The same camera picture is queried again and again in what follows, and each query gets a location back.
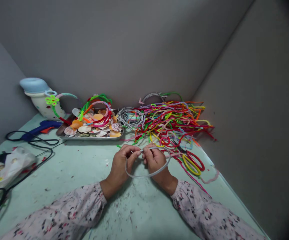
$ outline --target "black item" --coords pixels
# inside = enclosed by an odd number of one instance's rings
[[[12,133],[16,133],[16,132],[22,132],[22,133],[29,133],[29,132],[26,132],[26,131],[13,131],[13,132],[9,132],[7,135],[5,135],[5,139],[7,140],[10,140],[10,141],[13,141],[13,142],[17,142],[17,141],[22,141],[21,138],[18,138],[18,139],[10,139],[9,136],[10,134]],[[30,172],[28,172],[27,175],[25,175],[20,181],[18,181],[17,183],[13,184],[11,187],[9,187],[8,189],[5,189],[5,188],[0,188],[0,191],[2,191],[2,196],[1,196],[1,199],[0,199],[0,208],[2,207],[3,203],[5,202],[5,200],[7,199],[7,195],[8,193],[14,188],[16,187],[19,183],[21,183],[23,180],[25,180],[28,176],[30,176],[38,167],[40,167],[42,164],[46,163],[48,161],[48,159],[50,159],[50,157],[52,156],[53,154],[53,150],[52,148],[49,148],[49,147],[43,147],[43,146],[39,146],[39,145],[36,145],[34,143],[36,142],[44,142],[50,146],[55,146],[59,143],[59,140],[58,139],[48,139],[48,140],[44,140],[42,138],[39,138],[38,136],[32,134],[35,138],[37,138],[38,140],[31,140],[30,142],[28,142],[28,144],[34,146],[34,147],[38,147],[38,148],[45,148],[47,149],[47,151],[50,151],[50,155],[41,163],[37,164]]]
[[[11,153],[6,153],[5,151],[3,151],[1,154],[0,154],[0,163],[3,163],[5,164],[5,159],[7,158],[7,155],[9,155]]]

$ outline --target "hot glue gun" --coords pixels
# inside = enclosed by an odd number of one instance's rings
[[[40,133],[48,133],[49,130],[52,128],[59,128],[62,125],[62,122],[54,122],[54,121],[42,121],[40,122],[40,126],[31,130],[28,133],[23,134],[21,137],[21,140],[30,142],[34,136],[33,135],[39,135]]]

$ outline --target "wrist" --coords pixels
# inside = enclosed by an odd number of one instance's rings
[[[163,183],[160,185],[160,187],[162,187],[162,189],[170,196],[174,194],[175,190],[177,189],[177,186],[178,186],[178,179],[172,175],[170,175],[170,177],[165,181],[163,181]]]
[[[107,201],[117,192],[116,187],[108,179],[102,180],[100,186]]]

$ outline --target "floral sleeve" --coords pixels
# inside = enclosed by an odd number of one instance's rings
[[[81,239],[106,203],[100,183],[82,186],[30,214],[0,239]]]
[[[266,239],[199,187],[178,181],[174,207],[201,239]]]

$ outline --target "left hand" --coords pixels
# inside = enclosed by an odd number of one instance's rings
[[[125,172],[125,161],[128,159],[128,172],[130,173],[134,161],[141,154],[140,150],[136,146],[124,144],[114,155],[109,176],[100,182],[106,200],[112,197],[129,178]]]

